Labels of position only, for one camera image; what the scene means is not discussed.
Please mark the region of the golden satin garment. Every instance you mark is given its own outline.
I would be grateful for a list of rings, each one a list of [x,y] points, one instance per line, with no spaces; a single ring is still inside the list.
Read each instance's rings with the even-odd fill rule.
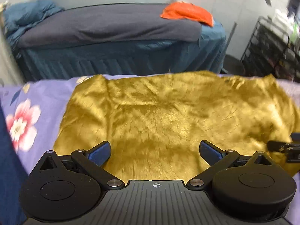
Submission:
[[[104,169],[117,178],[188,181],[208,167],[199,155],[202,140],[252,155],[298,131],[299,107],[273,76],[97,75],[75,87],[54,150],[69,155],[108,141]]]

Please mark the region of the lavender floral bed sheet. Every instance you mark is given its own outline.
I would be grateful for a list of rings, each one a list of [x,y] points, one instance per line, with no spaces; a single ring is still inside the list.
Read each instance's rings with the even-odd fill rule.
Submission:
[[[71,153],[54,150],[71,98],[56,109],[62,84],[46,90],[44,106],[27,97],[30,91],[11,95],[10,107],[1,109],[27,173],[19,192],[23,224],[293,224],[298,215],[299,163],[268,150],[239,153],[206,189],[189,189],[181,179],[133,179],[122,189],[103,189],[78,170]]]

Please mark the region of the navy blue folded garment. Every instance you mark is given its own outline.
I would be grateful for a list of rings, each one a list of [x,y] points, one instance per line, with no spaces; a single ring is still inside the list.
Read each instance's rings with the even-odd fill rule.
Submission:
[[[3,111],[0,153],[1,224],[23,224],[26,215],[19,203],[19,192],[22,183],[27,179],[27,173],[13,148]]]

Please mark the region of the teal bed skirt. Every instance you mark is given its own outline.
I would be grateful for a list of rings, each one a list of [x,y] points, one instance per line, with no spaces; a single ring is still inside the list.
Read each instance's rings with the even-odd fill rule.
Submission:
[[[199,70],[219,73],[225,46],[226,33],[216,22],[214,27],[203,26],[196,42],[146,40],[20,48],[15,59],[26,81],[97,74],[146,76]]]

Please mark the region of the grey mattress cover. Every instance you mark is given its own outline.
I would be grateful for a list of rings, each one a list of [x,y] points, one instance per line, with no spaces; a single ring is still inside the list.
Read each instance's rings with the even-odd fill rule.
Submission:
[[[103,42],[178,40],[197,42],[199,22],[168,20],[164,4],[113,4],[58,12],[25,32],[19,48],[89,45]]]

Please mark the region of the orange cloth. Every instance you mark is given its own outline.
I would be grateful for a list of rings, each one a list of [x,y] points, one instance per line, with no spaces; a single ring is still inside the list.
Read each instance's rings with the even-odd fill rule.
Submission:
[[[213,27],[215,23],[213,15],[209,11],[183,1],[177,1],[165,7],[160,17],[169,20],[188,19],[210,27]]]

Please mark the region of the blue duvet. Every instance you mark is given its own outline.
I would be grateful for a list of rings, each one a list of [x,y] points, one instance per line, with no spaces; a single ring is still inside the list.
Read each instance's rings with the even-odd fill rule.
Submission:
[[[11,49],[21,36],[46,18],[63,11],[52,0],[36,0],[11,5],[4,10],[4,34]]]

